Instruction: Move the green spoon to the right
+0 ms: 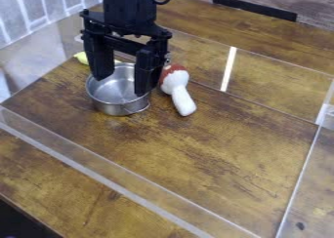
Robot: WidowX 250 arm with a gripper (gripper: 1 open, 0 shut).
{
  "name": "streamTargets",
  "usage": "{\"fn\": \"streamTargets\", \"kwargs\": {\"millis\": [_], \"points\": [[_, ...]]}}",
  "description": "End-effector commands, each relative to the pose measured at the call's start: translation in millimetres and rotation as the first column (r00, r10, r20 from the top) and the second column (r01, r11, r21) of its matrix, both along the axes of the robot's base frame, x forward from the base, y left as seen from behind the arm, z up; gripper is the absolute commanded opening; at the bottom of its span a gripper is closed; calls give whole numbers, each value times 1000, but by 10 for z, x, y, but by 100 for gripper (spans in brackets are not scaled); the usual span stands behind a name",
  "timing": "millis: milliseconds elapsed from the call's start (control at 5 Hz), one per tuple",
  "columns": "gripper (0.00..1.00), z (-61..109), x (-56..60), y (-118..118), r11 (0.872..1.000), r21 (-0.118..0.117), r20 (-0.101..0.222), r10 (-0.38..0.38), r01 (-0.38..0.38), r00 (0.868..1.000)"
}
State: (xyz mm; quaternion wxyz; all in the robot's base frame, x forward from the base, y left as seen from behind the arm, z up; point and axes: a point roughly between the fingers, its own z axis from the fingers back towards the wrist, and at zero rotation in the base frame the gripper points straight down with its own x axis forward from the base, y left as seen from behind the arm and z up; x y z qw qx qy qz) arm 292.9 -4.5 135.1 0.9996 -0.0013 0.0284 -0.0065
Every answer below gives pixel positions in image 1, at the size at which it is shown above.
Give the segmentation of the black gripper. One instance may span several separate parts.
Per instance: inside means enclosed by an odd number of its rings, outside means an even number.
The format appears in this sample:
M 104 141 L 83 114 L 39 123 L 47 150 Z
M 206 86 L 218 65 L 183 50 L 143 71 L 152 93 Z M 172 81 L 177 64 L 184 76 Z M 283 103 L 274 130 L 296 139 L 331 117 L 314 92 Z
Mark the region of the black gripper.
M 83 48 L 92 77 L 100 81 L 115 70 L 113 51 L 136 55 L 135 94 L 157 85 L 171 32 L 156 24 L 157 7 L 171 0 L 103 0 L 103 11 L 84 9 Z

